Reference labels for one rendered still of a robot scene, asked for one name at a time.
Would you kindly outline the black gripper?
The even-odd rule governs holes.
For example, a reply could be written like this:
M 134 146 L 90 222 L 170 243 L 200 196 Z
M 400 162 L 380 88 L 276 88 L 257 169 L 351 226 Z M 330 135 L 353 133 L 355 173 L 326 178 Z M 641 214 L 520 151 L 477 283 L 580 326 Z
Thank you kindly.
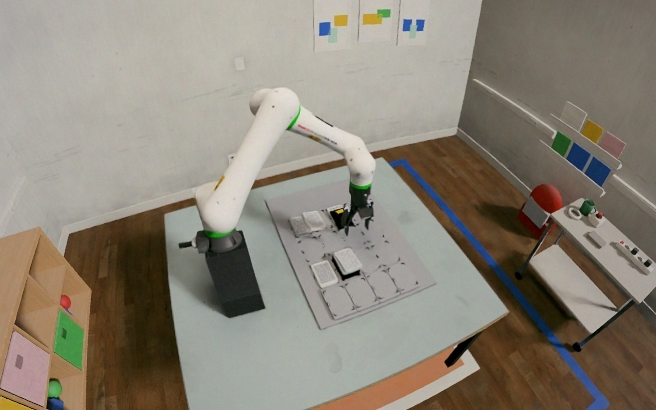
M 344 211 L 343 211 L 343 215 L 342 215 L 342 218 L 341 218 L 341 224 L 342 224 L 342 226 L 345 227 L 344 232 L 345 232 L 346 236 L 348 236 L 348 232 L 349 232 L 349 223 L 351 222 L 354 215 L 356 215 L 356 213 L 358 212 L 358 207 L 365 206 L 365 203 L 368 202 L 366 204 L 366 206 L 368 205 L 369 208 L 373 209 L 373 201 L 371 199 L 369 199 L 369 201 L 368 201 L 368 197 L 364 198 L 364 199 L 357 199 L 357 198 L 354 198 L 353 196 L 351 196 L 350 201 L 351 201 L 351 203 L 348 207 L 346 207 L 346 206 L 343 207 Z M 357 205 L 357 206 L 355 206 L 355 205 Z M 349 210 L 350 210 L 350 212 L 349 212 Z M 349 214 L 348 214 L 348 212 L 349 212 Z M 374 213 L 372 214 L 371 217 L 374 217 Z M 365 219 L 365 228 L 367 230 L 369 228 L 369 221 L 371 220 L 371 217 Z

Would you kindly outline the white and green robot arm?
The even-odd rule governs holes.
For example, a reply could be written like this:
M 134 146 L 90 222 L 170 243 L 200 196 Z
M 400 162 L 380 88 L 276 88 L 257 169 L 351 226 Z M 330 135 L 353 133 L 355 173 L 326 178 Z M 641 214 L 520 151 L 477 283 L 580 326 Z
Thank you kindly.
M 195 190 L 204 230 L 198 231 L 192 241 L 179 243 L 180 249 L 193 246 L 198 248 L 199 254 L 223 253 L 241 244 L 242 237 L 235 226 L 261 167 L 285 130 L 312 139 L 343 156 L 350 173 L 350 195 L 364 199 L 371 194 L 376 163 L 364 142 L 300 106 L 293 91 L 287 88 L 269 91 L 271 89 L 261 89 L 252 96 L 250 110 L 255 118 L 220 181 L 206 183 Z

